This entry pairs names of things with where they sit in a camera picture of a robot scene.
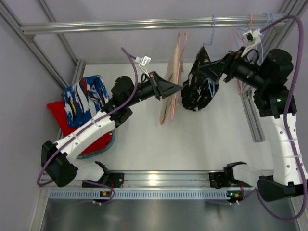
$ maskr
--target perforated metal rail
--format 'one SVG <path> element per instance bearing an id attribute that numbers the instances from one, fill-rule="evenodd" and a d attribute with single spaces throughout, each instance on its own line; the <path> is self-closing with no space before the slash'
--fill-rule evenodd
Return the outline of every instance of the perforated metal rail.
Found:
<path id="1" fill-rule="evenodd" d="M 102 190 L 52 190 L 50 199 L 108 199 Z M 113 199 L 229 199 L 226 190 L 115 190 Z"/>

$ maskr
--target gray floor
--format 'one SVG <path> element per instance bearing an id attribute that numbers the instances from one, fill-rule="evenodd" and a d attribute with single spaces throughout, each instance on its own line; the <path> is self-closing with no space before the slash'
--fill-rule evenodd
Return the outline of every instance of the gray floor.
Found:
<path id="1" fill-rule="evenodd" d="M 203 200 L 114 200 L 100 207 L 76 200 L 50 200 L 43 231 L 295 231 L 296 223 L 274 219 L 256 196 L 241 205 L 217 205 Z M 288 200 L 269 208 L 291 217 Z"/>

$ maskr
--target black garment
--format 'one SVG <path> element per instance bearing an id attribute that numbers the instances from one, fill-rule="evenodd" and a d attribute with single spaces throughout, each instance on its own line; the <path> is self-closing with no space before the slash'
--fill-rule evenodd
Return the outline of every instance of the black garment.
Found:
<path id="1" fill-rule="evenodd" d="M 188 110 L 199 111 L 212 100 L 208 84 L 209 78 L 199 72 L 199 67 L 208 62 L 211 62 L 210 58 L 205 48 L 202 47 L 197 54 L 196 61 L 193 63 L 188 80 L 184 82 L 184 88 L 181 92 L 183 106 Z M 215 85 L 216 94 L 219 89 L 219 83 L 215 84 L 210 80 L 211 89 L 213 89 L 213 85 Z"/>

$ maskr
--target red cloth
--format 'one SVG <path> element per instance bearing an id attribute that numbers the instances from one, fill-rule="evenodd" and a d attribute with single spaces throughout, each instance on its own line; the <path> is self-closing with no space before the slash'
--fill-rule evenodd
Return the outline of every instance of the red cloth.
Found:
<path id="1" fill-rule="evenodd" d="M 57 120 L 57 123 L 60 126 L 64 136 L 67 136 L 77 130 L 77 128 L 70 128 L 68 126 L 66 121 L 66 113 L 62 101 L 49 103 L 47 104 L 47 107 L 51 110 L 51 113 Z M 106 133 L 102 137 L 98 138 L 88 148 L 86 148 L 80 155 L 85 155 L 104 149 L 106 145 L 111 141 L 111 138 L 112 138 L 112 133 L 111 132 Z"/>

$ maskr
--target blue white and red garment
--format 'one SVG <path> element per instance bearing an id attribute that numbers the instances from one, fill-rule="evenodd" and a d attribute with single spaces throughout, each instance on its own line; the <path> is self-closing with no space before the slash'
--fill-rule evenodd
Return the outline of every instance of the blue white and red garment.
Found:
<path id="1" fill-rule="evenodd" d="M 78 128 L 87 123 L 109 101 L 103 78 L 99 75 L 82 78 L 64 91 L 67 124 Z"/>

